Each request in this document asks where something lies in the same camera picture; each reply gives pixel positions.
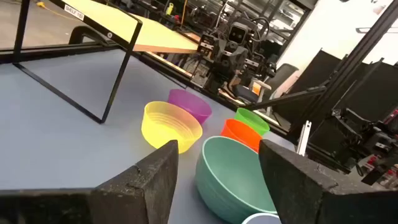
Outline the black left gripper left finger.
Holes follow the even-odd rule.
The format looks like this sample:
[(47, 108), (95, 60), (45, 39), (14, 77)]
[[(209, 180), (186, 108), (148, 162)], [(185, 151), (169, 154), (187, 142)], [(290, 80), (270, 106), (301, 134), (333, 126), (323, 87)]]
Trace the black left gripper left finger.
[(178, 176), (171, 140), (93, 188), (1, 191), (1, 223), (167, 223)]

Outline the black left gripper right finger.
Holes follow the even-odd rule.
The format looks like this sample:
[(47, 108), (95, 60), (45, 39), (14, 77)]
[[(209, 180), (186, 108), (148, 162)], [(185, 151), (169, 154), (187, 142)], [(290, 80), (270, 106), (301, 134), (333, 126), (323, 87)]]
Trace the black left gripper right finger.
[(397, 224), (397, 191), (349, 178), (267, 139), (264, 181), (282, 223)]

